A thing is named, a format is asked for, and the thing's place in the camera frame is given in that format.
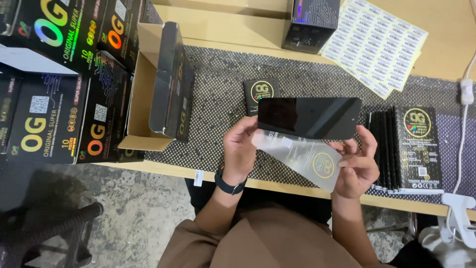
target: clear plastic film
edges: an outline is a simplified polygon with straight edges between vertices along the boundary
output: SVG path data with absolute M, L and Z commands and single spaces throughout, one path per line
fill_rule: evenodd
M 317 141 L 267 130 L 258 130 L 253 145 L 292 170 L 301 174 L 319 188 L 334 191 L 342 156 L 329 145 Z

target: person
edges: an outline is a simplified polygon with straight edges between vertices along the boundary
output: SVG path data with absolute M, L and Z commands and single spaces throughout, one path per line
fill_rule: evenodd
M 243 184 L 253 169 L 255 131 L 257 117 L 245 117 L 223 137 L 221 178 L 229 186 Z M 230 194 L 215 186 L 205 205 L 196 210 L 196 218 L 176 227 L 158 268 L 392 267 L 377 259 L 359 201 L 379 176 L 374 161 L 377 142 L 361 125 L 357 133 L 361 148 L 354 140 L 328 143 L 343 156 L 331 194 L 332 234 L 325 222 L 274 202 L 237 210 L 242 196 L 252 189 Z

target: gold circular logo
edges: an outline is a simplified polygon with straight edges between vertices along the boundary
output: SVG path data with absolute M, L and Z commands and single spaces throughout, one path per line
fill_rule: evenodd
M 258 81 L 251 87 L 251 98 L 258 103 L 262 98 L 272 98 L 274 96 L 273 86 L 266 81 Z
M 334 174 L 334 161 L 326 153 L 317 154 L 312 161 L 312 167 L 314 172 L 323 179 L 329 178 Z
M 403 125 L 410 135 L 423 138 L 431 129 L 431 120 L 428 114 L 420 108 L 412 108 L 405 113 Z

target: hand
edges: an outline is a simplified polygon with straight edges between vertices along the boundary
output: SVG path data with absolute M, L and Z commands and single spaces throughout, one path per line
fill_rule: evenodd
M 253 133 L 258 129 L 258 117 L 244 117 L 223 136 L 225 148 L 225 170 L 223 180 L 231 186 L 246 180 L 253 169 L 256 147 L 251 143 Z
M 343 143 L 328 143 L 343 157 L 342 161 L 337 164 L 341 169 L 334 193 L 349 199 L 359 199 L 380 175 L 374 160 L 377 141 L 372 133 L 362 125 L 357 126 L 357 133 L 362 142 L 361 149 L 353 139 L 345 140 Z

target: stack of packages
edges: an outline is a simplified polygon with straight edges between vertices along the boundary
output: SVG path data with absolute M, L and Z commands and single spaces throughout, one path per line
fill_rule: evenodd
M 364 0 L 345 0 L 337 31 L 319 55 L 386 100 L 402 92 L 428 32 Z
M 378 143 L 380 177 L 372 189 L 389 194 L 444 192 L 434 108 L 394 106 L 372 112 L 367 128 Z
M 0 2 L 0 153 L 10 161 L 142 161 L 126 135 L 150 0 Z

